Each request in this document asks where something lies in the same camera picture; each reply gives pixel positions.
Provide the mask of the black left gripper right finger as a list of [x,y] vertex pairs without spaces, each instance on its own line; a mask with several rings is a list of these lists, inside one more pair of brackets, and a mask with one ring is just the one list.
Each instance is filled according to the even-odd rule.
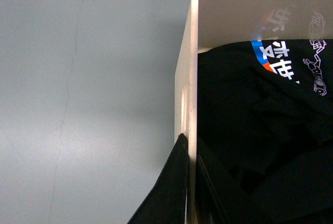
[[260,223],[260,209],[225,166],[197,139],[199,223]]

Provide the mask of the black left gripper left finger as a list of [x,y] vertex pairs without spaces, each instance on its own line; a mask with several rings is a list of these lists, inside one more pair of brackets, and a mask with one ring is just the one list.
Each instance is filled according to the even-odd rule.
[[188,174],[188,139],[180,134],[155,185],[129,223],[184,223]]

